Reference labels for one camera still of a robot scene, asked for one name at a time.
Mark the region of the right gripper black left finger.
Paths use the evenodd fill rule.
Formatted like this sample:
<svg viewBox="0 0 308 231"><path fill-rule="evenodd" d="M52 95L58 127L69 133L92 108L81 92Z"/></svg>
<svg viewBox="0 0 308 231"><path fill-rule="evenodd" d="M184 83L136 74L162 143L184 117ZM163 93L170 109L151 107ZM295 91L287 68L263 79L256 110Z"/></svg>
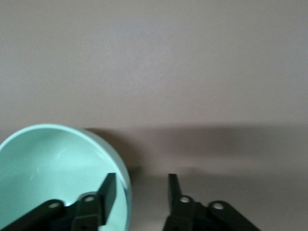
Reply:
<svg viewBox="0 0 308 231"><path fill-rule="evenodd" d="M0 231L99 231L107 224L116 199L116 174L109 173L96 192L82 194L72 205L48 200Z"/></svg>

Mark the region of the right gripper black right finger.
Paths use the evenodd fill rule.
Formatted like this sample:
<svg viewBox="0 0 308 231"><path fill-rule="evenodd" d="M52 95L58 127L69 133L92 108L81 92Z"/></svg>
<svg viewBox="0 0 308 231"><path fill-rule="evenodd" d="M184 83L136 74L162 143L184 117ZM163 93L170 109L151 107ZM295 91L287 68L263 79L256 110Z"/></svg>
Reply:
<svg viewBox="0 0 308 231"><path fill-rule="evenodd" d="M162 231L261 231L225 201L207 206L184 195L177 174L168 175L170 214Z"/></svg>

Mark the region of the green bowl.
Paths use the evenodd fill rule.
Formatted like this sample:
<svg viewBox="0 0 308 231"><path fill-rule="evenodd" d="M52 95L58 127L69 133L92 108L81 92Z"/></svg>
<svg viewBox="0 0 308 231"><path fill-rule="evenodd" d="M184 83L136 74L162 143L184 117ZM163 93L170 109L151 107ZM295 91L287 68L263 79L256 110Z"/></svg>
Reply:
<svg viewBox="0 0 308 231"><path fill-rule="evenodd" d="M55 124L15 132L0 144L0 229L48 200L72 205L81 195L97 191L109 173L116 175L116 197L100 231L128 231L130 178L124 161L106 140Z"/></svg>

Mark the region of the brown table cloth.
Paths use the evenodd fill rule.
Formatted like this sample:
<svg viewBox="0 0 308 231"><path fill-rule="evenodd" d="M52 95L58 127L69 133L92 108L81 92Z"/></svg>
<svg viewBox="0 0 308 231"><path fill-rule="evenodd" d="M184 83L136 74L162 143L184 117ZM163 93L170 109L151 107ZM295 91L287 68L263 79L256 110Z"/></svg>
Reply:
<svg viewBox="0 0 308 231"><path fill-rule="evenodd" d="M262 231L308 231L308 0L0 0L0 142L85 128L130 173L129 231L167 175Z"/></svg>

